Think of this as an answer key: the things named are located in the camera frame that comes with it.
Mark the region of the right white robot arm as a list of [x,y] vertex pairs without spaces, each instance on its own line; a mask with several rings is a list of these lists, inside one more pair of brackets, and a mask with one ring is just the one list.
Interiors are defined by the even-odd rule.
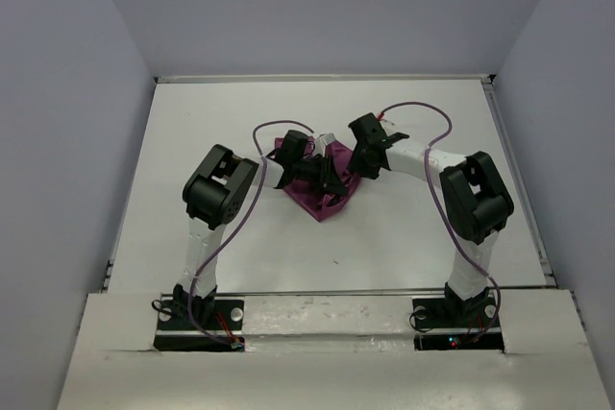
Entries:
[[485,296],[489,263],[499,232],[514,203],[492,159],[435,150],[405,133],[386,130],[373,113],[349,124],[356,146],[349,170],[374,180],[380,170],[406,174],[428,184],[434,204],[455,246],[454,266],[445,284],[444,318],[463,326]]

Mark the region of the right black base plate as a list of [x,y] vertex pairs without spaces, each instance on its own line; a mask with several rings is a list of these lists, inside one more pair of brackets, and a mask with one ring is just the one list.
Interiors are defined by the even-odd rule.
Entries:
[[412,301],[408,316],[419,351],[504,350],[498,303],[488,288],[461,300],[448,286],[440,297]]

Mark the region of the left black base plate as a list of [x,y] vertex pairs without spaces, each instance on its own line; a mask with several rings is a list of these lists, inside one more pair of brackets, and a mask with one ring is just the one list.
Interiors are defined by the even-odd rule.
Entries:
[[151,301],[157,313],[153,347],[162,352],[242,352],[245,300],[239,297],[194,296],[192,316],[182,287]]

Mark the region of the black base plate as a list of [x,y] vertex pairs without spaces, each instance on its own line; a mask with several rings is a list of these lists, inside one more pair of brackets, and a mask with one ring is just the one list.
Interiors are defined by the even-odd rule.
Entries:
[[504,350],[498,303],[488,288],[461,300],[448,286],[440,297],[412,301],[408,316],[419,351]]
[[151,301],[157,313],[153,347],[162,352],[242,352],[245,300],[239,297],[194,296],[192,316],[182,287]]

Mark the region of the purple cloth napkin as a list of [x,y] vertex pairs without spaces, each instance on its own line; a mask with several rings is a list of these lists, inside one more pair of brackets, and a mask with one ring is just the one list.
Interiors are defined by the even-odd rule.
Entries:
[[297,156],[303,151],[301,160],[292,163],[292,170],[282,179],[282,189],[297,205],[317,222],[322,222],[340,212],[357,191],[361,176],[350,173],[348,163],[352,150],[335,140],[324,156],[312,154],[313,140],[292,141],[290,133],[285,138],[277,138],[273,159]]

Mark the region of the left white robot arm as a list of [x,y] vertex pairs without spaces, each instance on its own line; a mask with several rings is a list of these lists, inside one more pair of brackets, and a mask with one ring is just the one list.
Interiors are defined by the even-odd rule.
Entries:
[[312,218],[322,222],[337,212],[357,188],[347,172],[352,151],[331,133],[312,137],[290,130],[257,161],[215,145],[183,190],[189,222],[184,271],[173,289],[179,315],[193,328],[212,317],[217,282],[215,251],[226,226],[238,215],[251,186],[283,190]]

